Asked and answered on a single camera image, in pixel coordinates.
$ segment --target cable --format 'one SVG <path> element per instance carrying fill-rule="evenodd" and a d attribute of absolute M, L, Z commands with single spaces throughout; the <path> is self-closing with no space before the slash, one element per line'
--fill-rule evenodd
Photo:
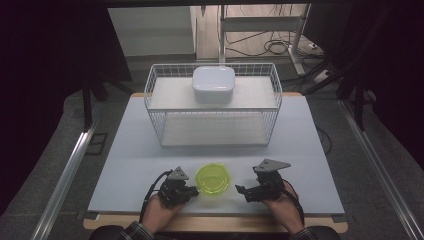
<path fill-rule="evenodd" d="M 165 176 L 165 175 L 168 176 L 171 173 L 172 173 L 172 170 L 163 172 L 161 175 L 159 175 L 159 177 L 156 179 L 156 181 L 150 186 L 149 191 L 147 192 L 146 197 L 144 198 L 143 206 L 141 207 L 140 219 L 138 220 L 139 223 L 141 223 L 143 221 L 143 217 L 144 217 L 144 213 L 146 212 L 147 204 L 149 202 L 150 196 L 152 195 L 153 191 L 155 191 L 154 189 L 156 187 L 156 184 L 159 182 L 159 180 L 163 176 Z"/>

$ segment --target yellow-green bowl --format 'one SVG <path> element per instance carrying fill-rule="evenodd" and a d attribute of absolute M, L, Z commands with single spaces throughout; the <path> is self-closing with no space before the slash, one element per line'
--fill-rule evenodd
<path fill-rule="evenodd" d="M 209 163 L 197 171 L 197 188 L 207 195 L 218 195 L 223 193 L 230 184 L 230 175 L 224 164 Z"/>

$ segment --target aluminum rail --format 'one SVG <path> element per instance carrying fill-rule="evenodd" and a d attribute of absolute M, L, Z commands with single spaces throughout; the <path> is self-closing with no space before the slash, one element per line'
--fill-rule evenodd
<path fill-rule="evenodd" d="M 38 221 L 37 227 L 31 236 L 31 240 L 47 239 L 49 236 L 57 215 L 59 214 L 59 210 L 62 207 L 63 201 L 65 200 L 65 197 L 84 156 L 84 153 L 88 147 L 88 144 L 90 143 L 90 139 L 97 127 L 103 107 L 104 106 L 102 103 L 98 103 L 95 106 L 93 110 L 93 124 L 87 132 L 81 133 L 77 144 L 75 145 L 74 150 L 72 151 L 72 154 L 68 160 L 68 163 L 66 164 L 65 169 L 60 176 L 56 188 L 54 189 L 53 194 L 51 195 L 49 202 L 47 203 L 47 206 L 44 209 L 40 220 Z"/>
<path fill-rule="evenodd" d="M 384 167 L 382 160 L 380 159 L 374 147 L 372 146 L 371 141 L 369 140 L 366 132 L 361 131 L 359 126 L 356 124 L 355 119 L 352 117 L 353 110 L 350 107 L 350 104 L 342 100 L 339 100 L 339 104 L 343 112 L 345 113 L 345 117 L 347 118 L 350 127 L 358 138 L 359 144 L 367 155 L 368 160 L 374 170 L 374 173 L 380 181 L 380 184 L 383 187 L 387 198 L 392 204 L 392 207 L 398 215 L 409 238 L 411 240 L 424 239 L 423 231 L 418 225 L 414 214 L 408 206 L 408 203 L 402 197 L 402 194 L 399 192 L 398 188 L 391 179 L 389 173 Z"/>

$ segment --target wire basket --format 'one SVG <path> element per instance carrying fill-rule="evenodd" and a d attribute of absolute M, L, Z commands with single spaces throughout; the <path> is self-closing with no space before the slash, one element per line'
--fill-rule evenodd
<path fill-rule="evenodd" d="M 199 104 L 192 89 L 200 66 L 231 67 L 231 103 Z M 155 64 L 144 102 L 161 146 L 267 146 L 282 91 L 272 63 Z"/>

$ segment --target white wall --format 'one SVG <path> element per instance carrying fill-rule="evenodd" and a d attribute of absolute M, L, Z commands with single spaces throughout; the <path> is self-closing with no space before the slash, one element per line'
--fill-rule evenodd
<path fill-rule="evenodd" d="M 194 53 L 190 7 L 110 8 L 125 56 Z"/>

